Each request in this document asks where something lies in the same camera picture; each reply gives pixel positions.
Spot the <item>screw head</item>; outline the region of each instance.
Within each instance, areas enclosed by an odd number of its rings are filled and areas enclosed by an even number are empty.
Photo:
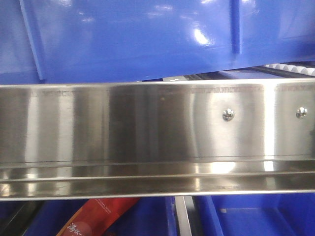
[[[225,121],[230,121],[234,118],[234,111],[231,109],[226,109],[223,114],[222,114],[222,118]]]
[[[306,108],[300,107],[299,109],[297,109],[296,117],[298,117],[299,119],[303,119],[305,116],[307,116],[307,109]]]

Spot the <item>blue container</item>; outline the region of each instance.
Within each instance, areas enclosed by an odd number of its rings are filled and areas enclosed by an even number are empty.
[[[86,200],[45,203],[24,236],[55,236]],[[176,236],[173,197],[142,198],[105,233],[117,236]]]
[[[1,223],[10,217],[23,202],[0,202],[0,227]]]
[[[200,196],[205,236],[314,236],[315,195]]]
[[[0,84],[315,60],[315,0],[2,0]]]

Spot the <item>brushed metal surface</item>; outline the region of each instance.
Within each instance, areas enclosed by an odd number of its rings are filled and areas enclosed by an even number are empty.
[[[0,198],[314,191],[314,100],[309,78],[0,86]]]

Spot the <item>shelf lip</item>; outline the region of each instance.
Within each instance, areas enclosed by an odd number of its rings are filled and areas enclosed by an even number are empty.
[[[1,201],[315,191],[315,173],[130,179],[84,179],[0,183]]]
[[[0,86],[0,200],[315,191],[314,97],[312,78]]]

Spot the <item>red package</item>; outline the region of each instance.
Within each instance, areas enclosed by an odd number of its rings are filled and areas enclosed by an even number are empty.
[[[139,198],[88,200],[65,224],[57,236],[102,236]]]

